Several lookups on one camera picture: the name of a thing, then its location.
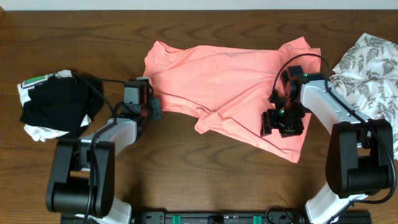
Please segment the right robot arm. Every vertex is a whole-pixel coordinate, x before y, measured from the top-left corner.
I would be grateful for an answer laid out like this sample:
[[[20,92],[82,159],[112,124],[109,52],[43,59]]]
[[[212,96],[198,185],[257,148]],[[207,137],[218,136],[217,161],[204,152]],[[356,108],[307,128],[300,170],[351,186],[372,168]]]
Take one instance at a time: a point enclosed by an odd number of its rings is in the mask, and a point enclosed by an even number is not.
[[[360,222],[363,217],[344,212],[356,203],[370,203],[368,196],[389,189],[384,203],[396,189],[392,126],[385,119],[371,119],[355,110],[322,73],[305,73],[300,65],[283,66],[273,89],[274,104],[262,114],[261,135],[278,130],[283,138],[304,132],[306,113],[316,116],[330,134],[325,165],[326,184],[305,204],[305,214],[295,223]]]

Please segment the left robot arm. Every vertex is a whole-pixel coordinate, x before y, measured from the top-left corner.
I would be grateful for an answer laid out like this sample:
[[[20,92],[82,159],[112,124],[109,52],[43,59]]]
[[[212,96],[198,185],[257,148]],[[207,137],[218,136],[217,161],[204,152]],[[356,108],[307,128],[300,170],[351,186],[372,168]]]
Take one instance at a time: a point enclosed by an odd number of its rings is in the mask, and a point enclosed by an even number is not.
[[[131,205],[114,194],[115,158],[140,138],[149,120],[162,117],[150,78],[124,82],[124,99],[111,112],[97,131],[56,145],[45,204],[61,215],[60,223],[132,223]]]

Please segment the pink t-shirt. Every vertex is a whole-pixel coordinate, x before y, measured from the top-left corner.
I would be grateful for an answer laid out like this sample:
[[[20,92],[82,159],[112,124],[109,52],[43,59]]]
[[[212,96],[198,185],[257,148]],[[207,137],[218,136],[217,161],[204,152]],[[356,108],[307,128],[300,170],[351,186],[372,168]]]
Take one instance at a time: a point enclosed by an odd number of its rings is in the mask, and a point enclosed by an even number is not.
[[[198,133],[215,131],[296,163],[305,135],[283,138],[274,129],[261,136],[261,115],[273,108],[272,89],[282,90],[274,80],[283,64],[292,59],[315,73],[320,54],[304,37],[277,50],[209,45],[183,50],[157,41],[144,59],[144,76],[150,78],[163,111],[196,117]]]

